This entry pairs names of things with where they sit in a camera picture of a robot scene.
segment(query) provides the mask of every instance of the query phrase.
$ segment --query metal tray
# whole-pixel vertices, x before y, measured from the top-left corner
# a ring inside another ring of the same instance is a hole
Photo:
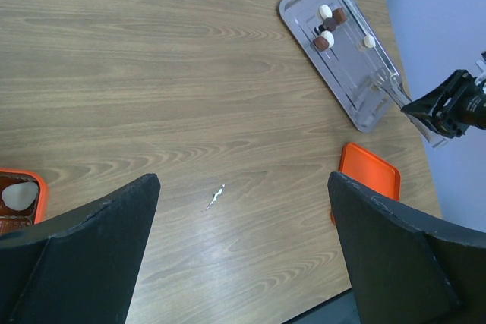
[[[333,32],[334,46],[320,52],[312,41],[319,35],[316,30],[322,24],[319,7],[324,4],[332,10],[343,8],[348,20]],[[375,75],[393,78],[400,88],[402,78],[356,3],[353,0],[282,0],[279,12],[355,126],[363,132],[371,131],[393,103],[377,87]],[[373,49],[359,46],[367,34],[376,39]]]

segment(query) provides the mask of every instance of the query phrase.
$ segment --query wall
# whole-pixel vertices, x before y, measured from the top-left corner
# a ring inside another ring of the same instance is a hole
[[[479,74],[486,50],[486,0],[387,0],[412,98],[455,69]],[[486,131],[470,128],[443,149],[426,148],[443,211],[451,222],[486,231]]]

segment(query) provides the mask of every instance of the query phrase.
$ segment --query white round object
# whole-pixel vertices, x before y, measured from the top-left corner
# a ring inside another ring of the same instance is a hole
[[[2,200],[7,207],[20,212],[27,209],[36,199],[39,187],[35,182],[10,185],[2,191]]]
[[[364,36],[363,44],[365,47],[368,47],[369,49],[373,49],[374,47],[377,46],[377,41],[374,39],[374,37],[371,34],[367,34],[366,36]]]
[[[334,36],[329,30],[325,30],[320,34],[329,43],[329,48],[334,46]]]
[[[319,7],[319,14],[323,20],[333,17],[333,11],[331,11],[331,8],[329,8],[329,6],[325,4]]]

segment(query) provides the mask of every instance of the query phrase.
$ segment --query orange plastic container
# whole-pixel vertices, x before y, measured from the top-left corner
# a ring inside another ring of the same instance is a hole
[[[37,198],[27,209],[20,212],[12,210],[0,197],[0,234],[37,224],[44,219],[49,198],[47,183],[35,172],[0,168],[0,194],[7,186],[27,181],[39,186]]]
[[[402,177],[398,168],[356,143],[342,149],[339,170],[385,197],[400,199]]]

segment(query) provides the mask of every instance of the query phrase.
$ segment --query table surface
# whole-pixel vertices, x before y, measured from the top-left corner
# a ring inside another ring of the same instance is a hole
[[[356,1],[400,65],[385,1]],[[347,289],[327,179],[349,141],[439,214],[418,132],[396,107],[358,132],[279,2],[0,0],[0,156],[49,182],[47,217],[161,180],[129,323],[282,322]]]

